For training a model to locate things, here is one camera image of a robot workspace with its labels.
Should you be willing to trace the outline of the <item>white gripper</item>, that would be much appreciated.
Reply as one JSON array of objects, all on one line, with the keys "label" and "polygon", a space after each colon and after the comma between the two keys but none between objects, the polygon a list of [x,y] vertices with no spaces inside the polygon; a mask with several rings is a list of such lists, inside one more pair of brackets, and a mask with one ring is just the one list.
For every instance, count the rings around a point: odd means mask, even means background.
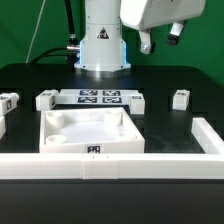
[{"label": "white gripper", "polygon": [[140,51],[151,54],[153,44],[149,28],[173,23],[167,43],[175,46],[185,20],[200,16],[205,3],[206,0],[121,0],[120,18],[125,26],[140,31]]}]

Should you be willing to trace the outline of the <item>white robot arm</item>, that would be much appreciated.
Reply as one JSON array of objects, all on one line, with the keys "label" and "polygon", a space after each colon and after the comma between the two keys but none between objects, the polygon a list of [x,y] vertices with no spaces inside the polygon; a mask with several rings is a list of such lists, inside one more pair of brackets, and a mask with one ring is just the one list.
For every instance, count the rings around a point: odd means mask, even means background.
[{"label": "white robot arm", "polygon": [[85,36],[80,42],[79,61],[74,67],[95,77],[108,77],[128,70],[124,26],[139,32],[140,51],[153,49],[153,28],[172,26],[167,42],[178,43],[185,22],[198,17],[206,0],[85,0]]}]

